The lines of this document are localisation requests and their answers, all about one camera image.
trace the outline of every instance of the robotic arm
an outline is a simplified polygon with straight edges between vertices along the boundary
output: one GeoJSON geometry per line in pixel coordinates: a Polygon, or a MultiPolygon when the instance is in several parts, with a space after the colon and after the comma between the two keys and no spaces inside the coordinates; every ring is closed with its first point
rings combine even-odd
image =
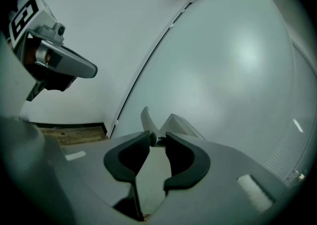
{"type": "Polygon", "coordinates": [[[44,0],[28,0],[9,25],[13,50],[37,80],[27,100],[44,88],[66,90],[77,78],[94,78],[97,67],[63,45],[65,26],[44,0]]]}

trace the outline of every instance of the wooden floor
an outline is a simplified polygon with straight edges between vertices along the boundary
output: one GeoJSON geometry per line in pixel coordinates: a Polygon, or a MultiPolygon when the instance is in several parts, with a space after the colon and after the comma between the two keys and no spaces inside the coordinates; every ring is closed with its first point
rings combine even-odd
{"type": "Polygon", "coordinates": [[[40,128],[45,135],[55,137],[61,146],[107,139],[101,126],[85,128],[40,128]]]}

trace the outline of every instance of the white tape strip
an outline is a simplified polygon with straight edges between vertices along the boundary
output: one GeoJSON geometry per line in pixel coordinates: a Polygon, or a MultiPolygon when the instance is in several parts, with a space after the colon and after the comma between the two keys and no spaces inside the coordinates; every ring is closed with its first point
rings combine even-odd
{"type": "Polygon", "coordinates": [[[71,160],[74,160],[74,159],[81,158],[81,157],[83,157],[85,155],[86,155],[85,151],[80,151],[80,152],[77,152],[77,153],[74,153],[74,154],[71,154],[71,155],[66,155],[65,158],[66,158],[66,160],[71,161],[71,160]]]}
{"type": "Polygon", "coordinates": [[[273,205],[273,201],[262,191],[260,186],[254,182],[250,175],[244,175],[237,179],[238,184],[247,194],[252,206],[260,213],[273,205]]]}

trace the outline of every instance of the black baseboard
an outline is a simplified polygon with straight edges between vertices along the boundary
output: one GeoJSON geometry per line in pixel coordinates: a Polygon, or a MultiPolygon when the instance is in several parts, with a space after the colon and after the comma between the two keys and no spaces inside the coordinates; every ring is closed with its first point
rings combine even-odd
{"type": "Polygon", "coordinates": [[[97,127],[101,126],[105,135],[107,134],[107,129],[105,127],[104,123],[86,123],[86,124],[47,124],[47,123],[35,123],[30,122],[33,124],[36,124],[39,128],[57,128],[57,129],[65,129],[65,128],[86,128],[86,127],[97,127]]]}

